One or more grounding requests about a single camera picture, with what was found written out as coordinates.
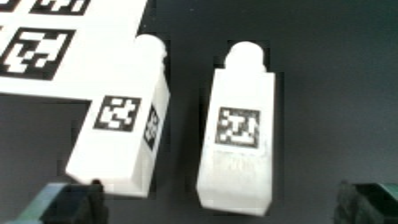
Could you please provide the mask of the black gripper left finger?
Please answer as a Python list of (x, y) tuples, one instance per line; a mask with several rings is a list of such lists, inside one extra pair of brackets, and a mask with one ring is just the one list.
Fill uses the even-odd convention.
[(107, 224), (104, 185), (51, 183), (13, 224)]

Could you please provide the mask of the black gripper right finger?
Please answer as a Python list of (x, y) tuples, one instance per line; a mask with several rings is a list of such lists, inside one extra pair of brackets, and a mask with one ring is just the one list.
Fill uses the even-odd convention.
[(398, 224), (398, 183), (340, 184), (335, 224)]

